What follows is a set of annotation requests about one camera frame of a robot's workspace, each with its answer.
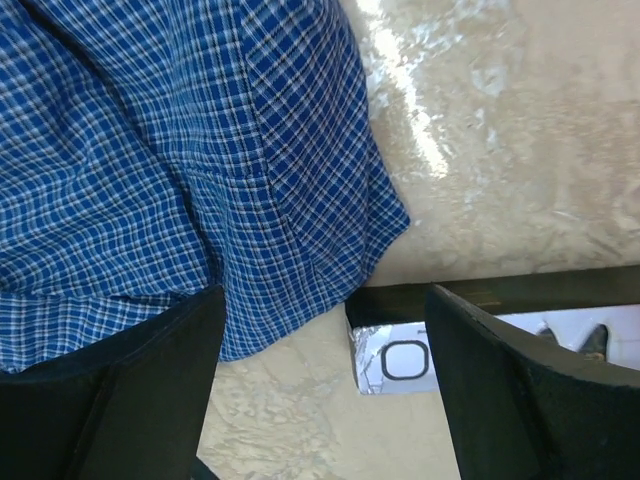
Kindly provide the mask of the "blue plaid shirt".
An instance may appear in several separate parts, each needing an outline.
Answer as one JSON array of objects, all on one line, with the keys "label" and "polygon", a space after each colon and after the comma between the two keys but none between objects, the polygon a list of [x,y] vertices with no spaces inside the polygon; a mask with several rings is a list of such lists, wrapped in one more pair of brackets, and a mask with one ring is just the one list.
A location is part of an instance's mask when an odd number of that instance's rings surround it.
[{"label": "blue plaid shirt", "polygon": [[409,224],[338,2],[2,3],[4,372],[214,285],[248,358]]}]

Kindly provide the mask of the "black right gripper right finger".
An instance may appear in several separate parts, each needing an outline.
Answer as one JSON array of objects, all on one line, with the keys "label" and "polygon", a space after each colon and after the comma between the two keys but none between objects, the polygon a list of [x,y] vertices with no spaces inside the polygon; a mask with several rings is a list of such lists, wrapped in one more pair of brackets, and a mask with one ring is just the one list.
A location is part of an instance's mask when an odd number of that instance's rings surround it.
[{"label": "black right gripper right finger", "polygon": [[639,373],[432,285],[425,323],[463,479],[636,479]]}]

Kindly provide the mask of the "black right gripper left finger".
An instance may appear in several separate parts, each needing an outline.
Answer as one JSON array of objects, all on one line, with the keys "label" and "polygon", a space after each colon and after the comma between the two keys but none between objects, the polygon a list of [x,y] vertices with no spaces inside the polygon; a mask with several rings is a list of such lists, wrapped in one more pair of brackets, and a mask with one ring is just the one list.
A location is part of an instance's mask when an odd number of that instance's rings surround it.
[{"label": "black right gripper left finger", "polygon": [[4,479],[212,479],[197,456],[225,325],[219,287],[1,376]]}]

